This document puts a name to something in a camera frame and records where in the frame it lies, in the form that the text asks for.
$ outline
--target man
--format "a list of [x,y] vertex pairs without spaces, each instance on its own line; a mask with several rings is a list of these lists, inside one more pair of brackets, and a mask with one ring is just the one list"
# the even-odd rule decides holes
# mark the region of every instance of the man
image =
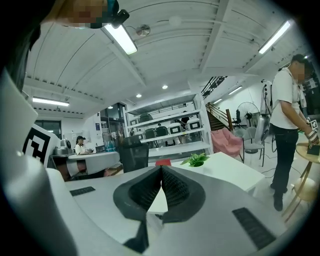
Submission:
[[22,91],[26,75],[28,53],[40,37],[40,25],[57,22],[68,27],[88,27],[98,29],[110,23],[119,11],[116,0],[30,0],[9,1],[7,10],[21,21],[18,31],[11,25],[3,26],[3,35],[11,37],[10,43],[4,40],[4,65]]
[[299,108],[301,84],[311,65],[305,56],[292,57],[289,67],[282,68],[272,83],[273,111],[270,119],[277,147],[277,165],[271,184],[274,189],[274,208],[283,209],[283,194],[287,191],[289,172],[294,160],[298,128],[304,132],[311,145],[319,143],[317,134],[307,124]]

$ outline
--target potted plant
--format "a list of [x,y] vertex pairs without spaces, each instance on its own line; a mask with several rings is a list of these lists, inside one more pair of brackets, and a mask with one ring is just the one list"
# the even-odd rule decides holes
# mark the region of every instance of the potted plant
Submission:
[[192,154],[191,157],[187,160],[184,160],[180,165],[184,165],[186,163],[189,163],[190,167],[200,167],[202,166],[206,160],[208,160],[210,157],[206,156],[206,153],[202,154]]

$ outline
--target black pants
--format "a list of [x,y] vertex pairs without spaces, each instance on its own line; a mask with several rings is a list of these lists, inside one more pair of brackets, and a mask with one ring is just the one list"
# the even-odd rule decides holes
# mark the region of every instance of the black pants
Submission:
[[298,141],[298,129],[284,129],[272,125],[277,148],[277,164],[274,172],[272,185],[275,194],[283,194],[286,191],[289,172]]

